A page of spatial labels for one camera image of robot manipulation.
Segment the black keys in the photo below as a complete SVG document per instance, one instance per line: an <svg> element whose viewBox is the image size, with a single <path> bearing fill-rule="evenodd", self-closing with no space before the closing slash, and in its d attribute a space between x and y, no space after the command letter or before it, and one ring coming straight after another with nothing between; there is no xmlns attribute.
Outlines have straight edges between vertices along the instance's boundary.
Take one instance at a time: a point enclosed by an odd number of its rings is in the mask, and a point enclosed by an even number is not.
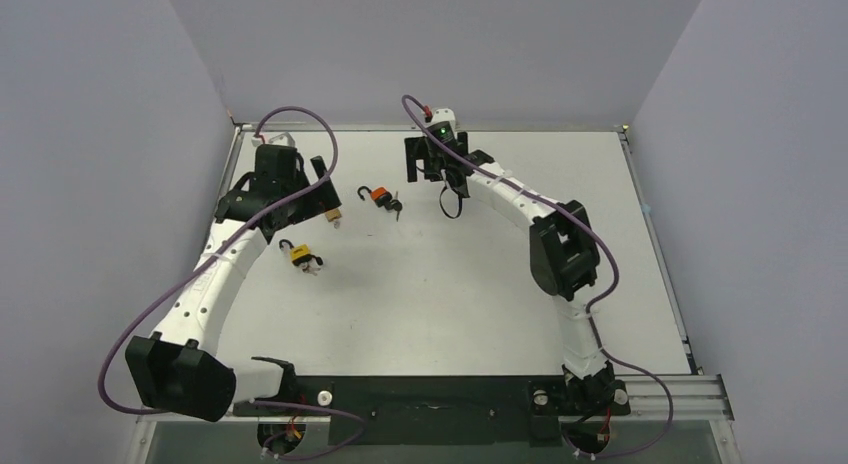
<svg viewBox="0 0 848 464"><path fill-rule="evenodd" d="M388 202L387 210L395 214L396 221L399 221L400 213L403 210L403 204L398 199L399 195L394 195Z"/></svg>

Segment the orange black padlock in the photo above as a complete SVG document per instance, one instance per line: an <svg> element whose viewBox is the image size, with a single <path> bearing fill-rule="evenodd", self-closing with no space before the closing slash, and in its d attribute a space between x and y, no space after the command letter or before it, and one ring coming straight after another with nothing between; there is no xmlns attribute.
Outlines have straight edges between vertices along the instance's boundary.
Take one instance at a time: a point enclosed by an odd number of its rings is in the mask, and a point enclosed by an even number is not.
<svg viewBox="0 0 848 464"><path fill-rule="evenodd" d="M368 186L360 186L357 189L357 195L361 200L369 198L378 208L383 208L386 211L394 209L393 195L385 187L372 190Z"/></svg>

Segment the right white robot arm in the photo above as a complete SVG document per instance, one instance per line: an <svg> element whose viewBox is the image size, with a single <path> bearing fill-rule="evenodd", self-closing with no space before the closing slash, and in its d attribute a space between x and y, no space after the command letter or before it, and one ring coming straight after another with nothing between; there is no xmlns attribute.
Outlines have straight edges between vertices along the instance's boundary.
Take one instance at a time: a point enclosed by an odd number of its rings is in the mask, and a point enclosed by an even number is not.
<svg viewBox="0 0 848 464"><path fill-rule="evenodd" d="M406 138L408 181L442 182L459 199L491 207L526 233L533 281L554 297L559 312L565 404L579 416L627 410L624 384L597 342L585 305L576 300L579 290L596 283L600 264L597 243L586 232L585 208L577 201L544 204L489 154L469 151L466 133L447 144L449 152L425 136Z"/></svg>

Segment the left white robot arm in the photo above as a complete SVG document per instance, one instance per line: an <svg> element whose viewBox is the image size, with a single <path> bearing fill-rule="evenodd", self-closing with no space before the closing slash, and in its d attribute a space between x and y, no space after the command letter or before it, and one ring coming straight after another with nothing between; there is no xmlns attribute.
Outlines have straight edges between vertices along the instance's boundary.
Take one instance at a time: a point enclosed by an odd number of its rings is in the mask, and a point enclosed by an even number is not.
<svg viewBox="0 0 848 464"><path fill-rule="evenodd" d="M218 201L207 247L169 311L147 337L132 337L125 361L141 403L216 422L239 403L260 400L272 413L298 400L294 366L252 356L218 358L220 336L251 267L282 229L330 216L341 202L331 162L305 159L290 145L261 144L254 167Z"/></svg>

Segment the small brass padlock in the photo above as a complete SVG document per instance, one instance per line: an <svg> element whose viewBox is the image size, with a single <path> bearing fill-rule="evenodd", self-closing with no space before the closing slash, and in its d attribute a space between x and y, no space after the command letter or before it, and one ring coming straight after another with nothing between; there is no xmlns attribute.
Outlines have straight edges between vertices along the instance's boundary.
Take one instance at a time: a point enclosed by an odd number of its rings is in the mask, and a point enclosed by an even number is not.
<svg viewBox="0 0 848 464"><path fill-rule="evenodd" d="M330 209L324 213L324 217L327 222L330 223L335 229L339 229L341 227L342 222L342 212L340 208Z"/></svg>

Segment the yellow padlock with keys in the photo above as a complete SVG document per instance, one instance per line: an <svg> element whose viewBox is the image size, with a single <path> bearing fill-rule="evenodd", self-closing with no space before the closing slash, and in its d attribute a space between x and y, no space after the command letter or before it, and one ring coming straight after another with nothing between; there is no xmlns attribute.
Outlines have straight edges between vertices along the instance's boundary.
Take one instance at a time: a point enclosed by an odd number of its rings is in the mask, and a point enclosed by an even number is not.
<svg viewBox="0 0 848 464"><path fill-rule="evenodd" d="M316 275L324 266L323 259L314 254L306 244L294 245L288 239L280 239L278 247L302 273Z"/></svg>

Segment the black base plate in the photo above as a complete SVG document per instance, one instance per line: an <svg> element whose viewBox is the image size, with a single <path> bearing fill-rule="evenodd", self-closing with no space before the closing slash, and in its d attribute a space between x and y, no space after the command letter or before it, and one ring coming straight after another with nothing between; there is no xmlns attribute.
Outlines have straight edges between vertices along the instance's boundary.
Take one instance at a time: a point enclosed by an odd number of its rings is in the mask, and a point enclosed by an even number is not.
<svg viewBox="0 0 848 464"><path fill-rule="evenodd" d="M588 431L595 418L627 416L620 380L583 385L561 375L300 376L284 402L330 406L367 423L360 445L558 447L565 429Z"/></svg>

